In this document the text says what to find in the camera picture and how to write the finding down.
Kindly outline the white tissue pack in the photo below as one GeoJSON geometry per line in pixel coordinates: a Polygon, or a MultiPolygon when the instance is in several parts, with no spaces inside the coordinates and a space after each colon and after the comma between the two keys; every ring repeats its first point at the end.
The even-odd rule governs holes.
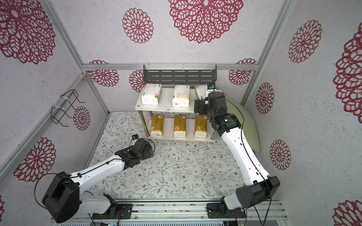
{"type": "Polygon", "coordinates": [[[189,85],[176,85],[174,87],[173,107],[189,107],[189,85]]]}
{"type": "Polygon", "coordinates": [[[207,85],[199,85],[195,87],[197,100],[204,100],[207,97],[207,85]]]}
{"type": "Polygon", "coordinates": [[[144,105],[158,105],[162,91],[162,84],[147,84],[141,96],[144,105]]]}

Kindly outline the gold tissue pack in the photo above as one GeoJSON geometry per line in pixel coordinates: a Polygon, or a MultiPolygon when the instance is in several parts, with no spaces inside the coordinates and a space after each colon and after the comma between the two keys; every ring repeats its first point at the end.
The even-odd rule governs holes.
{"type": "Polygon", "coordinates": [[[173,135],[175,138],[186,138],[186,116],[176,115],[174,117],[173,135]]]}
{"type": "Polygon", "coordinates": [[[151,137],[163,137],[163,127],[164,127],[164,116],[153,115],[151,122],[151,129],[150,129],[151,137]]]}
{"type": "Polygon", "coordinates": [[[195,117],[195,134],[196,138],[207,137],[207,117],[203,115],[197,115],[195,117]]]}

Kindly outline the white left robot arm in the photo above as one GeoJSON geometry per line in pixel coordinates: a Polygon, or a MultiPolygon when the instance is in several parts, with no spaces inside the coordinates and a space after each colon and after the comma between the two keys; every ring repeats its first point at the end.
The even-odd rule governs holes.
{"type": "Polygon", "coordinates": [[[118,217],[118,204],[111,195],[88,196],[85,192],[103,179],[153,157],[155,149],[156,145],[148,138],[134,139],[129,147],[98,164],[70,174],[57,173],[41,202],[57,223],[82,214],[118,217]]]}

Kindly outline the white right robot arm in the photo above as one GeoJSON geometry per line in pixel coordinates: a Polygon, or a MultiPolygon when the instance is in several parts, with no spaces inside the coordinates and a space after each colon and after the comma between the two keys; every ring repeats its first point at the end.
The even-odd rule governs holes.
{"type": "Polygon", "coordinates": [[[195,100],[194,112],[208,117],[231,150],[244,179],[244,186],[221,199],[221,211],[226,214],[271,200],[281,183],[278,177],[270,176],[254,154],[254,149],[260,148],[259,138],[246,109],[222,92],[211,92],[205,100],[195,100]]]}

